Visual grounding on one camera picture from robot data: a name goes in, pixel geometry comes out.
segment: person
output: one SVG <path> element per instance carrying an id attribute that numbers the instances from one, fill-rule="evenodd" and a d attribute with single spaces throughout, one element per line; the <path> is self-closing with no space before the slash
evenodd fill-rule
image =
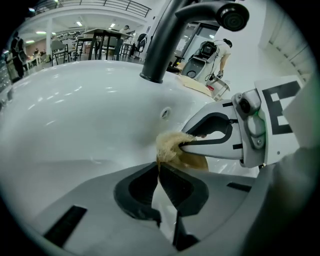
<path id="1" fill-rule="evenodd" d="M 217 68 L 218 63 L 220 63 L 220 69 L 216 77 L 221 79 L 224 75 L 224 68 L 226 66 L 227 59 L 231 54 L 232 42 L 224 38 L 223 40 L 214 41 L 214 44 L 218 47 L 218 53 L 217 58 L 214 61 L 211 73 L 212 76 L 215 77 L 214 72 Z"/>
<path id="2" fill-rule="evenodd" d="M 33 52 L 33 57 L 34 57 L 34 60 L 32 61 L 32 66 L 37 66 L 37 60 L 36 58 L 38 57 L 38 54 L 39 54 L 39 49 L 38 48 L 35 48 L 35 51 Z"/>
<path id="3" fill-rule="evenodd" d="M 44 49 L 43 51 L 40 51 L 40 56 L 43 56 L 46 54 L 46 50 Z"/>
<path id="4" fill-rule="evenodd" d="M 13 34 L 13 40 L 11 42 L 11 52 L 15 70 L 18 73 L 18 76 L 20 78 L 23 78 L 27 55 L 24 51 L 24 41 L 19 37 L 19 33 L 17 31 Z"/>
<path id="5" fill-rule="evenodd" d="M 129 29 L 130 29 L 130 27 L 128 25 L 125 25 L 124 28 L 121 28 L 119 32 L 125 34 L 125 33 L 129 32 L 128 31 Z M 125 39 L 127 39 L 127 37 L 125 35 L 122 35 L 121 39 L 125 40 Z"/>

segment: white sink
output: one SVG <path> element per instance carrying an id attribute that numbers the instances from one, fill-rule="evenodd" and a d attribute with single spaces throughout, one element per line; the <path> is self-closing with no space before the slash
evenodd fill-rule
<path id="1" fill-rule="evenodd" d="M 155 161 L 157 135 L 180 131 L 213 101 L 175 74 L 167 72 L 162 84 L 149 82 L 139 76 L 142 67 L 73 62 L 14 84 L 0 121 L 0 180 L 18 217 L 30 223 L 91 178 Z M 208 162 L 217 172 L 239 167 L 233 160 Z"/>

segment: sponge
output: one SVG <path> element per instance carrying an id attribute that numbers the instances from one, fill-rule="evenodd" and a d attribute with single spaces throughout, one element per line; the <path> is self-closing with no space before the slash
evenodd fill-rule
<path id="1" fill-rule="evenodd" d="M 158 170 L 160 171 L 161 163 L 169 163 L 178 169 L 193 168 L 208 171 L 208 163 L 204 156 L 185 153 L 179 148 L 181 143 L 195 140 L 194 136 L 181 131 L 159 134 L 155 140 Z"/>

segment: railing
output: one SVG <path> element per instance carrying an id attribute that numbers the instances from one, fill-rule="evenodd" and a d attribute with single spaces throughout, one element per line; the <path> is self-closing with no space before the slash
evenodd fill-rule
<path id="1" fill-rule="evenodd" d="M 146 17 L 151 10 L 138 2 L 130 0 L 42 0 L 33 7 L 35 15 L 53 9 L 69 6 L 104 6 L 123 10 L 142 17 Z"/>

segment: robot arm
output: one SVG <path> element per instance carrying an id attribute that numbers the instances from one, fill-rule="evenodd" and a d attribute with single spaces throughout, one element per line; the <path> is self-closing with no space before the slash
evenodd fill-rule
<path id="1" fill-rule="evenodd" d="M 296 76 L 272 78 L 255 82 L 256 89 L 232 99 L 207 104 L 182 131 L 194 136 L 219 131 L 224 137 L 192 141 L 180 148 L 196 155 L 240 160 L 248 168 L 278 162 L 299 148 L 282 111 L 301 86 Z"/>

